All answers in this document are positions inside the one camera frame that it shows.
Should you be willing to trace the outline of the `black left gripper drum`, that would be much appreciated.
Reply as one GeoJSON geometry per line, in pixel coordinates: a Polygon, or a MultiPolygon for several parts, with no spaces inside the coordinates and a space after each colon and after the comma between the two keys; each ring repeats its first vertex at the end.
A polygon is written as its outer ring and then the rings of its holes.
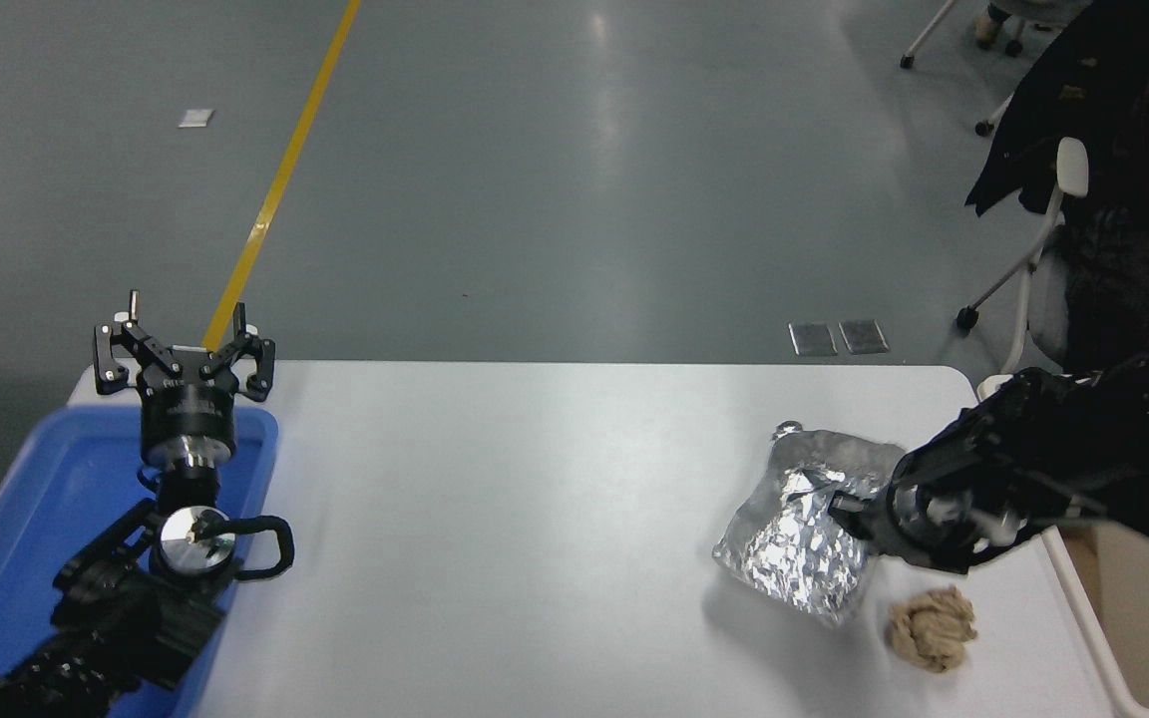
{"type": "Polygon", "coordinates": [[[199,456],[223,465],[236,454],[236,378],[200,383],[165,376],[142,377],[141,458],[169,465],[199,456]]]}

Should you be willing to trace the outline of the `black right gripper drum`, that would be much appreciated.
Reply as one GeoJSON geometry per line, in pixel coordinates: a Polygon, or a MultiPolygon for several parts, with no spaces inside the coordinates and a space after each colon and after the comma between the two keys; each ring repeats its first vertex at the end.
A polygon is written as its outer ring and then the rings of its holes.
{"type": "Polygon", "coordinates": [[[916,568],[935,568],[935,528],[918,505],[917,488],[890,482],[872,502],[872,550],[916,568]]]}

